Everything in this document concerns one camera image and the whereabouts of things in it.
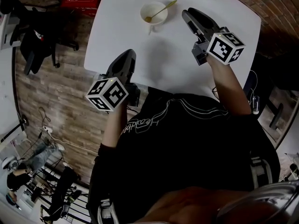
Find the black t-shirt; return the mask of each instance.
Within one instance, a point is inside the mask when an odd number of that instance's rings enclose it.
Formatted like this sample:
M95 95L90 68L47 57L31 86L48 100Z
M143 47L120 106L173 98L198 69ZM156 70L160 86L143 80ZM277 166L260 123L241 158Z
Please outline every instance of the black t-shirt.
M101 173L112 173L107 178L120 223L132 223L169 191L252 190L252 149L261 150L278 180L276 152L254 117L233 117L211 98L178 94L133 117L117 148L102 146L98 158L110 166Z
M25 169L26 166L21 164L19 169ZM30 181L30 176L28 174L22 174L15 176L13 173L7 176L7 188L13 192L17 191L22 185L25 185Z

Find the wooden floor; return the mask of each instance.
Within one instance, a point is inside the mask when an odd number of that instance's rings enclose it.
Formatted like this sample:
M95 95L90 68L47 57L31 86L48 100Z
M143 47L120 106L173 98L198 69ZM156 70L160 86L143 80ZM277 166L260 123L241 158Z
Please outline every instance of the wooden floor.
M26 127L28 140L18 147L18 151L22 155L41 132L42 117L38 108L42 107L51 119L51 122L45 120L45 125L53 129L53 137L78 146L57 141L65 147L63 152L65 161L81 176L82 182L88 184L94 158L106 126L107 113L97 111L85 98L94 77L97 77L95 72L85 70L83 67L93 19L77 16L74 21L66 28L66 32L75 37L80 49L74 51L57 45L57 61L61 65L59 69L53 67L48 57L37 74L25 76L23 73L25 60L17 50L15 67L17 96L20 111L28 117L30 123L30 126ZM146 95L146 88L142 88L139 107L142 106ZM128 119L133 115L132 111L128 111ZM43 138L50 137L44 132Z

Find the white wall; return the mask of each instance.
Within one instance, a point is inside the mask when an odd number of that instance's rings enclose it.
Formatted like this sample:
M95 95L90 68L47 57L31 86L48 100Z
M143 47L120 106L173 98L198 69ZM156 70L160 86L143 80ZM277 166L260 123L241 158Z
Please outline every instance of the white wall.
M295 120L277 149L278 155L299 153L299 112Z
M0 137L19 124L14 105L12 50L12 48L0 50ZM0 144L0 150L19 133L21 133L21 128L18 128L4 143Z

